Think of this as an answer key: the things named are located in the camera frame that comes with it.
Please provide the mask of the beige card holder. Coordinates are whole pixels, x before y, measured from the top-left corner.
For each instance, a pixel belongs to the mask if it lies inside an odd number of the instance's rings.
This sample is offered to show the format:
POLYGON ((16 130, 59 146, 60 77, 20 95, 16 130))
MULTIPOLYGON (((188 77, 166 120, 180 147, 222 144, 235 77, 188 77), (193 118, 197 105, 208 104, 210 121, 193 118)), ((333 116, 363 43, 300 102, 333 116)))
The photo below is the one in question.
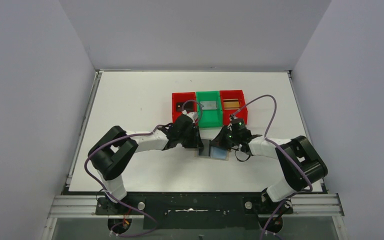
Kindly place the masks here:
POLYGON ((211 147, 211 157, 199 157, 197 156, 198 148, 196 149, 195 156, 198 158, 207 158, 213 160, 227 161, 229 157, 229 151, 220 149, 218 147, 211 147))

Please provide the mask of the silver credit card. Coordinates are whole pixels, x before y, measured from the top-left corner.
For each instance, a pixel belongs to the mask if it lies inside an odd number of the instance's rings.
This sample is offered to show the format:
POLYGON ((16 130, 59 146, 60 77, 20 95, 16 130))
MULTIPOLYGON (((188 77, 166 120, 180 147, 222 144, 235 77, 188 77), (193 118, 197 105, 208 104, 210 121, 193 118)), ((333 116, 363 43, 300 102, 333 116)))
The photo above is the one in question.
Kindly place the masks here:
POLYGON ((218 102, 215 100, 200 101, 199 105, 203 111, 217 110, 219 108, 218 102))

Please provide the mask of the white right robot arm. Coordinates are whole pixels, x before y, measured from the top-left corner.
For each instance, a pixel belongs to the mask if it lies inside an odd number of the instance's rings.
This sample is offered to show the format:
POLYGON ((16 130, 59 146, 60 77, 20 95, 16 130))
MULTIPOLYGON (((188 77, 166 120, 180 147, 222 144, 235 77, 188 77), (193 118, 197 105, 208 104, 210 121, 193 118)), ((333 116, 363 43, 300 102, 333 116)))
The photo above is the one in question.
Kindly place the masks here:
POLYGON ((328 175, 326 164, 307 137, 269 139, 261 134, 252 134, 241 118, 223 126, 210 145, 228 151, 234 149, 249 157, 278 160, 282 176, 262 191, 261 207, 269 214, 281 207, 282 200, 295 193, 309 192, 313 183, 328 175))

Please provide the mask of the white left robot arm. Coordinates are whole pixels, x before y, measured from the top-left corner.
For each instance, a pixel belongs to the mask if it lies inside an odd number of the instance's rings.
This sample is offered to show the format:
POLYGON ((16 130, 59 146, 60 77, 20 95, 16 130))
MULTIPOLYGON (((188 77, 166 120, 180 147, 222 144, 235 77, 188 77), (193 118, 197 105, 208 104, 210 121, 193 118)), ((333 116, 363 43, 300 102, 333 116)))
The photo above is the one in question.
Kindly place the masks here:
POLYGON ((126 131, 116 125, 89 150, 85 163, 91 163, 97 170, 99 177, 95 180, 102 186, 113 212, 120 214, 128 207, 122 173, 133 155, 166 151, 177 145, 185 149, 203 148, 198 119, 197 112, 183 111, 174 122, 157 125, 150 132, 126 131))

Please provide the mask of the gold credit card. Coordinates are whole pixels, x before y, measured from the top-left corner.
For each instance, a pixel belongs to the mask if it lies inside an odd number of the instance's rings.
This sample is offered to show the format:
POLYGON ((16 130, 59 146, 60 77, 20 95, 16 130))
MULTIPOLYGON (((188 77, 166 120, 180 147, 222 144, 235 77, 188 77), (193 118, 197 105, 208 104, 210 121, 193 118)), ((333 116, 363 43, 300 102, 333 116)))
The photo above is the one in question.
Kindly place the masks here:
POLYGON ((239 99, 224 99, 222 104, 225 110, 238 110, 241 107, 239 99))

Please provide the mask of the green middle bin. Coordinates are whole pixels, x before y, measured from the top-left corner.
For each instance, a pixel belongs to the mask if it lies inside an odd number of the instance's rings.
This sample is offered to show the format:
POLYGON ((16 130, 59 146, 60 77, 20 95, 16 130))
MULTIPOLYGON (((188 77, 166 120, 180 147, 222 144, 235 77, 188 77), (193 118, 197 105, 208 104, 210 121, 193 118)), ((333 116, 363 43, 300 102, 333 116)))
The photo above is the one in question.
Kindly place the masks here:
POLYGON ((218 128, 223 125, 223 111, 221 106, 221 97, 219 91, 197 91, 196 100, 202 101, 217 101, 217 110, 202 110, 198 112, 202 114, 198 125, 200 128, 218 128))

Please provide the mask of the left red bin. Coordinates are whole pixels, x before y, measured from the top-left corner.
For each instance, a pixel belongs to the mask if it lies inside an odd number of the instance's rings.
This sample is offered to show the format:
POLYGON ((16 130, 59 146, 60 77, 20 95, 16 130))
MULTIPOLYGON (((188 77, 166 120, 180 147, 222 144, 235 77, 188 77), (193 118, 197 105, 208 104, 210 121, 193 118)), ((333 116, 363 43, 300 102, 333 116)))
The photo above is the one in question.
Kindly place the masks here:
MULTIPOLYGON (((182 114, 182 112, 176 111, 176 103, 178 102, 186 102, 188 100, 192 100, 194 102, 196 100, 195 92, 174 92, 171 95, 171 115, 172 122, 174 123, 176 119, 182 114)), ((197 104, 194 102, 194 111, 197 111, 197 104)))

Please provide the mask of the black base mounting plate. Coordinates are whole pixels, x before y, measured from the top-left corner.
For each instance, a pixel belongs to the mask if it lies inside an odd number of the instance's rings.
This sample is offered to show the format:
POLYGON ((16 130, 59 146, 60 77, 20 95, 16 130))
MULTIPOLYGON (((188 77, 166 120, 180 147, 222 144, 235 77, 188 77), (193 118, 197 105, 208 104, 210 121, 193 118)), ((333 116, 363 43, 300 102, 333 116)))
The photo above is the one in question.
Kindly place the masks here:
POLYGON ((130 192, 122 204, 98 194, 95 214, 107 216, 116 234, 132 234, 139 217, 148 230, 213 230, 244 228, 279 232, 283 216, 294 212, 291 200, 282 206, 260 192, 130 192))

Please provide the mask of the aluminium rail frame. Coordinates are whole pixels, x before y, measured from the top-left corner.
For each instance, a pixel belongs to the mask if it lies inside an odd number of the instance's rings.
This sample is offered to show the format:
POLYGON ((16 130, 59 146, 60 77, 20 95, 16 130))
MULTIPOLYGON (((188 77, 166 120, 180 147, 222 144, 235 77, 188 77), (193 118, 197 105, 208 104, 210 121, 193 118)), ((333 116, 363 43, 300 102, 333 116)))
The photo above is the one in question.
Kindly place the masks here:
MULTIPOLYGON (((290 201, 292 213, 285 213, 286 218, 295 217, 343 217, 345 215, 338 194, 300 194, 290 201)), ((48 218, 114 218, 124 215, 104 209, 93 195, 59 195, 53 199, 48 218)), ((227 215, 233 212, 232 207, 203 207, 203 206, 169 206, 163 215, 172 213, 207 213, 216 212, 227 215)))

